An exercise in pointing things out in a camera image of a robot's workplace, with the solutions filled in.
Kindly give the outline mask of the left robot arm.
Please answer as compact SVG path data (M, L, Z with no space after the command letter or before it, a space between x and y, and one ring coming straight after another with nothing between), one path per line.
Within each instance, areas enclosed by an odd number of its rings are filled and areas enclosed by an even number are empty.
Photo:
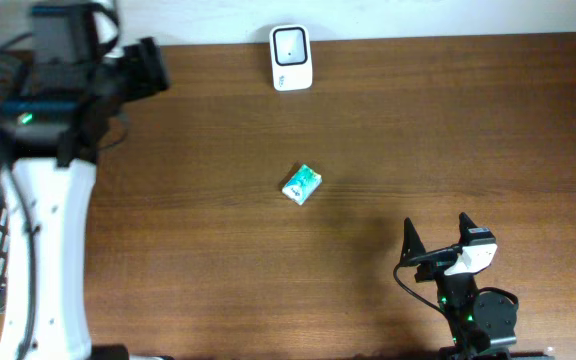
M0 189L9 249L0 359L127 359L92 342L84 304L86 221L98 158L126 103L169 87L146 37L102 39L114 1L39 1L29 10L33 63L0 103Z

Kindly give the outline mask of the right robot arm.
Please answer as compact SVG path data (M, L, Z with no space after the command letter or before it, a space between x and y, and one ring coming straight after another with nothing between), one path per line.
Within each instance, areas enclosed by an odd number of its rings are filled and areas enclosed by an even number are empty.
M459 240L428 251L412 220L403 223L403 244L393 269L396 283L410 296L439 313L447 322L453 344L438 350L439 359L548 359L544 352L513 353L519 298L496 287L480 287L475 276L487 269L498 250L497 239L487 227L476 225L460 213ZM433 282L436 300L430 301L399 277L402 268L416 270L417 283Z

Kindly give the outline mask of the teal tissue pack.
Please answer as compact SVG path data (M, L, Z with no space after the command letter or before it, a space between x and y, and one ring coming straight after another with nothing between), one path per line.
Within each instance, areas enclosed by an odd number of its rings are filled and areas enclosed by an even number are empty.
M322 176L307 165L302 165L297 172L282 187L281 192L299 206L306 200L322 183Z

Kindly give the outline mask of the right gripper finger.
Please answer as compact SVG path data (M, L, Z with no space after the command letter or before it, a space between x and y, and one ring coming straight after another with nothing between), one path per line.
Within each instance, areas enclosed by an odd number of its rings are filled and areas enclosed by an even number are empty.
M469 245L475 238L475 233L471 232L471 229L477 229L477 225L470 219L470 217L462 212L459 214L459 244Z
M412 220L407 217L404 220L404 239L400 255L399 265L402 267L417 266L426 255L425 247L414 227Z

